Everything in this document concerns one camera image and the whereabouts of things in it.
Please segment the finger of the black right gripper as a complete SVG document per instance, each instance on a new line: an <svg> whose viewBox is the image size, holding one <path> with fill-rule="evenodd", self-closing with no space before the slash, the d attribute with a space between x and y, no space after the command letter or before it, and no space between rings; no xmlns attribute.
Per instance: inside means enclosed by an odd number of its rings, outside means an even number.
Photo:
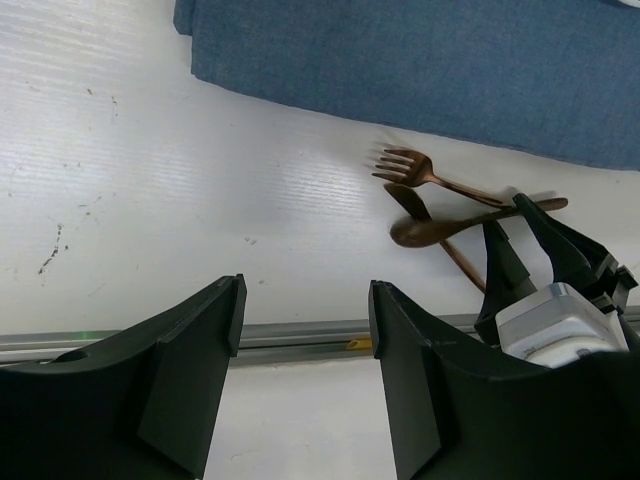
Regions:
<svg viewBox="0 0 640 480"><path fill-rule="evenodd" d="M474 328L484 343L498 345L496 315L534 293L535 286L499 223L484 223L483 234L487 260L486 290Z"/></svg>
<svg viewBox="0 0 640 480"><path fill-rule="evenodd" d="M582 295L611 295L615 259L600 243L550 217L525 194L513 201L551 261L553 279Z"/></svg>

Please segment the copper knife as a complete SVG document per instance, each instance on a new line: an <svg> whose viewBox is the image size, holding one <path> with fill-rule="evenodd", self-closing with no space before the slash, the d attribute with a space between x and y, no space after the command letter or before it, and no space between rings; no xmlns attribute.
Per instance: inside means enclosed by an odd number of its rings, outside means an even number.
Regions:
<svg viewBox="0 0 640 480"><path fill-rule="evenodd" d="M411 188L398 183L385 183L384 189L408 214L390 228L392 240L406 248L422 248L439 244L462 273L482 292L486 285L471 262L447 238L457 233L454 226L446 222L434 222L424 202Z"/></svg>

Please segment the yellow rail slot nut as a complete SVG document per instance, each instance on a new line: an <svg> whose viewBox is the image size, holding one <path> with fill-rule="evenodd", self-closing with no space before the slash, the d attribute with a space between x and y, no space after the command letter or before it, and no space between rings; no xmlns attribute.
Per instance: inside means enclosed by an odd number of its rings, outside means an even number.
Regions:
<svg viewBox="0 0 640 480"><path fill-rule="evenodd" d="M372 349L372 339L370 337L366 338L356 338L350 340L345 349L347 351L363 351L363 350L371 350Z"/></svg>

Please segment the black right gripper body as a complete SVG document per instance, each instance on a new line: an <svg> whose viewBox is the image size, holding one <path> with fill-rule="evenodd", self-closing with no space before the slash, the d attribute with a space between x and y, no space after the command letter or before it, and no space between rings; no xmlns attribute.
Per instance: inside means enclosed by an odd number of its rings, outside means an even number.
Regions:
<svg viewBox="0 0 640 480"><path fill-rule="evenodd" d="M617 324L628 350L639 349L639 337L624 318L629 292L638 286L631 271L607 254L596 269L598 280L590 290L590 301Z"/></svg>

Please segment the copper spoon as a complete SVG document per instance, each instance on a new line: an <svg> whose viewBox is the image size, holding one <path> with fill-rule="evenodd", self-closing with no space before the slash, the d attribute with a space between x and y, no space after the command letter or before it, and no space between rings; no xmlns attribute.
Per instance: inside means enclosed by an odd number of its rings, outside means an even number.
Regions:
<svg viewBox="0 0 640 480"><path fill-rule="evenodd" d="M518 207L511 207L465 220L433 220L427 218L428 211L420 198L409 202L408 213L408 218L390 228L391 239L406 248L432 246L476 225L523 215Z"/></svg>

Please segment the aluminium front rail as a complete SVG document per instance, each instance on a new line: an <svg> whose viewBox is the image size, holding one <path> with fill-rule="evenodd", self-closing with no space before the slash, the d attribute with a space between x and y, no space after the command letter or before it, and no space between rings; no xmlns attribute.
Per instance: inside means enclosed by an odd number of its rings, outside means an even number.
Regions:
<svg viewBox="0 0 640 480"><path fill-rule="evenodd" d="M443 359L476 369L503 361L521 367L484 343L474 328L475 316L459 325L428 313L415 302L375 286L369 318L363 321L285 322L247 325L239 303L218 299L191 312L166 311L103 337L82 333L71 340L51 334L42 342L21 336L1 346L1 371L25 375L63 375L124 366L155 368L161 360L187 367L211 362L267 365L286 361L374 357L397 360L408 355L413 364ZM350 340L372 339L372 349L347 351Z"/></svg>

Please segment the blue cloth placemat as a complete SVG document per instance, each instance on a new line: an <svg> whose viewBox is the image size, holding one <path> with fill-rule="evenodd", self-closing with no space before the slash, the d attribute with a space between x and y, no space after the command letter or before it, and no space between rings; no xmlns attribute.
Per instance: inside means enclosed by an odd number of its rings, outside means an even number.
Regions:
<svg viewBox="0 0 640 480"><path fill-rule="evenodd" d="M639 12L617 1L179 1L191 71L336 117L639 167Z"/></svg>

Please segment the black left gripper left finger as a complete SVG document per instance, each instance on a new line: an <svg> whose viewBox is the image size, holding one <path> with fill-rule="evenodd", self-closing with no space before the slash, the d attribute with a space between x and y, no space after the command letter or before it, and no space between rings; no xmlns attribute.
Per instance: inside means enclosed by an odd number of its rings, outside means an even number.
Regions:
<svg viewBox="0 0 640 480"><path fill-rule="evenodd" d="M52 361L1 371L5 479L200 479L247 289L222 277Z"/></svg>

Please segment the copper fork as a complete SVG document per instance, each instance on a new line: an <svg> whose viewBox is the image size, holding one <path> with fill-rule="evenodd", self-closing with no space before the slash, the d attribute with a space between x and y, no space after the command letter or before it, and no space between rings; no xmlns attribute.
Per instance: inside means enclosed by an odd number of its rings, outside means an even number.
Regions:
<svg viewBox="0 0 640 480"><path fill-rule="evenodd" d="M479 203L498 209L512 205L510 200L483 192L435 174L433 161L427 155L412 149L384 149L384 156L375 165L372 176L382 180L417 188L433 183L446 190L460 194Z"/></svg>

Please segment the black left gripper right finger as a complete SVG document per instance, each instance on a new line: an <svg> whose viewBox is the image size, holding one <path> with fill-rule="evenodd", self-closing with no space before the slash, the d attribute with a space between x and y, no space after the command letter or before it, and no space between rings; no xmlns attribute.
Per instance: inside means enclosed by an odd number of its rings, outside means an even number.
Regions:
<svg viewBox="0 0 640 480"><path fill-rule="evenodd" d="M639 352L549 369L431 315L391 283L369 290L401 479L635 479Z"/></svg>

